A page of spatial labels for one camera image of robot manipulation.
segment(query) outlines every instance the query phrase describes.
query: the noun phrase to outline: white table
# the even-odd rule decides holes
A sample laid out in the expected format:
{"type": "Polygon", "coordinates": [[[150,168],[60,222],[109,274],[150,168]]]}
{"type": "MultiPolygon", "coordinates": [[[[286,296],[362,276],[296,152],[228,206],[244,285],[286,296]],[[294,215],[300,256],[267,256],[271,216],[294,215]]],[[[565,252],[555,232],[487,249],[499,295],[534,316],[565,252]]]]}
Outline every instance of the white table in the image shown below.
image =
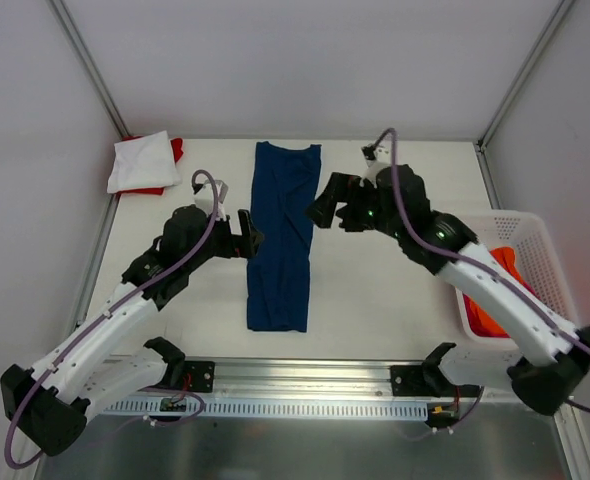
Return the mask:
{"type": "MultiPolygon", "coordinates": [[[[319,191],[331,172],[361,174],[362,141],[272,141],[301,149],[322,144],[319,191]]],[[[250,208],[256,140],[186,140],[178,168],[184,182],[163,196],[123,195],[91,300],[95,313],[130,262],[160,235],[173,210],[192,203],[198,168],[229,185],[225,207],[250,208]]],[[[421,175],[436,209],[490,208],[472,143],[400,142],[400,163],[421,175]]],[[[131,354],[165,336],[189,356],[301,359],[421,359],[443,341],[467,342],[451,287],[406,259],[375,232],[316,229],[311,251],[308,332],[258,333],[246,328],[246,262],[212,259],[159,315],[133,331],[115,354],[131,354]]]]}

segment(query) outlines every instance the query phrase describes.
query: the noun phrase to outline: folded blue cloth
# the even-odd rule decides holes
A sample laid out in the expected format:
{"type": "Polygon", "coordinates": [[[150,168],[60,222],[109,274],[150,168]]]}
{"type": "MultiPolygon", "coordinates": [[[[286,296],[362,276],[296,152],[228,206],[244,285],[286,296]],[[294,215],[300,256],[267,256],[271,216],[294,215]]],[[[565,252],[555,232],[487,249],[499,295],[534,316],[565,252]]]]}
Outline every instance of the folded blue cloth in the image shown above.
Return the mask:
{"type": "Polygon", "coordinates": [[[313,222],[304,210],[315,199],[321,151],[257,144],[251,218],[264,242],[247,267],[250,330],[306,331],[313,222]]]}

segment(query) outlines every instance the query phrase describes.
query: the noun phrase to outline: folded white towel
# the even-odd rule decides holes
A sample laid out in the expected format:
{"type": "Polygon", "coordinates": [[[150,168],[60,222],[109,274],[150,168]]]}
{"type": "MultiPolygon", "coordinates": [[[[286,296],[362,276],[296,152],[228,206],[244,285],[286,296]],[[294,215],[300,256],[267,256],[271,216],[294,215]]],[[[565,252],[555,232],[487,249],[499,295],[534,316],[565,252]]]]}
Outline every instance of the folded white towel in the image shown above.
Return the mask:
{"type": "Polygon", "coordinates": [[[108,193],[180,183],[182,179],[175,168],[166,131],[115,144],[115,163],[108,179],[108,193]]]}

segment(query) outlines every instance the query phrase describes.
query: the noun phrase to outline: robotic arm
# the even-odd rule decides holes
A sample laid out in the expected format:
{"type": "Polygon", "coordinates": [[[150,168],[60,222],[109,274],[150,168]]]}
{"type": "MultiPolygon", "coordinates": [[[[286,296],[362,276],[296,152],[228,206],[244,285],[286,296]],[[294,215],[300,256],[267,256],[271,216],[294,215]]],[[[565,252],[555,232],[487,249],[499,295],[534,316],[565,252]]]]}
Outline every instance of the robotic arm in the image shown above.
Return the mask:
{"type": "Polygon", "coordinates": [[[93,321],[85,321],[31,368],[13,365],[2,375],[6,416],[47,455],[66,450],[90,420],[121,398],[160,382],[181,387],[184,353],[161,337],[109,369],[98,369],[133,328],[184,290],[191,273],[207,260],[256,255],[263,235],[254,228],[248,211],[238,211],[242,234],[231,233],[223,207],[226,184],[209,181],[195,190],[195,204],[173,212],[163,234],[131,263],[93,321]],[[211,215],[216,219],[205,237],[211,215]],[[28,403],[18,412],[27,397],[28,403]]]}
{"type": "Polygon", "coordinates": [[[306,215],[319,228],[330,228],[336,215],[346,232],[377,230],[393,238],[410,260],[474,299],[519,348],[495,352],[443,343],[423,363],[426,386],[438,397],[448,396],[453,384],[512,389],[536,412],[553,415],[588,373],[590,355],[581,346],[590,349],[590,326],[577,329],[550,310],[495,262],[462,221],[431,210],[422,178],[408,165],[378,162],[373,145],[362,151],[366,173],[334,172],[306,215]],[[393,168],[408,224],[395,201],[393,168]],[[338,203],[345,205],[335,212],[338,203]]]}

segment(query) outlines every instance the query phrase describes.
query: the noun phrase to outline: gray wall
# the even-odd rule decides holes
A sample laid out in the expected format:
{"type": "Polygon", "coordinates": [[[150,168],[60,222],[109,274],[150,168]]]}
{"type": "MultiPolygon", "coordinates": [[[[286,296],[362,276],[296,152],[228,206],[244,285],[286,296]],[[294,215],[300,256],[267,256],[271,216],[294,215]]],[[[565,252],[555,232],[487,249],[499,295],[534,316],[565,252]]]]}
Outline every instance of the gray wall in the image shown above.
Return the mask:
{"type": "MultiPolygon", "coordinates": [[[[491,141],[489,160],[503,206],[546,220],[590,323],[590,0],[572,11],[491,141]]],[[[590,376],[579,399],[590,403],[590,376]]]]}
{"type": "Polygon", "coordinates": [[[64,333],[115,140],[46,2],[0,1],[0,375],[64,333]]]}
{"type": "Polygon", "coordinates": [[[558,0],[68,0],[134,132],[476,139],[558,0]]]}

